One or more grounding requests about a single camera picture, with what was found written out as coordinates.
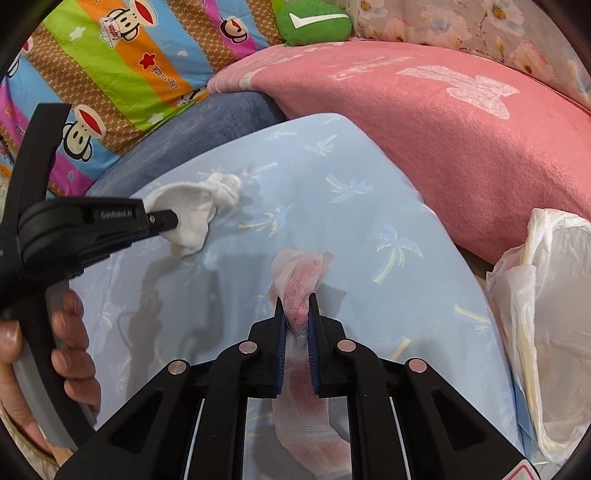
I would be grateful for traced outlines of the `person's left hand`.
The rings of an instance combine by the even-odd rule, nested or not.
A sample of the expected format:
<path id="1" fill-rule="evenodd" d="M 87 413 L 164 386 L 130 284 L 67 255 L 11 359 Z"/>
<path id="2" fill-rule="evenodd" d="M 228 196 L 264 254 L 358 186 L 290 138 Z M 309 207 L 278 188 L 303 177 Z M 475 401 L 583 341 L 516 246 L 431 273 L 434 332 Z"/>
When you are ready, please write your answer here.
<path id="1" fill-rule="evenodd" d="M 63 294 L 62 306 L 52 312 L 54 334 L 65 347 L 52 352 L 55 371 L 64 378 L 64 391 L 74 401 L 83 403 L 97 413 L 101 390 L 95 378 L 95 365 L 87 353 L 89 339 L 83 323 L 84 307 L 72 290 Z M 12 363 L 23 348 L 23 336 L 16 320 L 1 320 L 1 404 L 8 417 L 27 441 L 40 452 L 51 455 L 14 374 Z"/>

